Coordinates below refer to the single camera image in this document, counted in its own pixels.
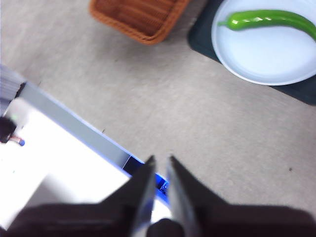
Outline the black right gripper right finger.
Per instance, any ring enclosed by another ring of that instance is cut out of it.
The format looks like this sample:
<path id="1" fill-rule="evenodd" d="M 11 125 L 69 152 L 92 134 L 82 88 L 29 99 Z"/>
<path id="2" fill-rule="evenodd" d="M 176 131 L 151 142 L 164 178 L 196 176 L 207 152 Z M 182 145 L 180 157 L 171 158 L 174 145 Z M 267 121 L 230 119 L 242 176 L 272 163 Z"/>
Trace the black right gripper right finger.
<path id="1" fill-rule="evenodd" d="M 167 191 L 172 217 L 187 237 L 314 237 L 316 221 L 300 209 L 231 204 L 169 158 Z"/>

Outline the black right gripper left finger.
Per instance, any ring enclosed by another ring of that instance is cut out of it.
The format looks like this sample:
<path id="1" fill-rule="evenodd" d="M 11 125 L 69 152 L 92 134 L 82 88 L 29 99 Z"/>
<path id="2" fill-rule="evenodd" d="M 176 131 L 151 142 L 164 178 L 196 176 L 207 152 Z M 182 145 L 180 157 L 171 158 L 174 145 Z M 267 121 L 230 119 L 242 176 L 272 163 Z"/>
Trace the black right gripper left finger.
<path id="1" fill-rule="evenodd" d="M 129 237 L 151 221 L 156 195 L 154 156 L 97 203 L 43 204 L 23 209 L 2 237 Z"/>

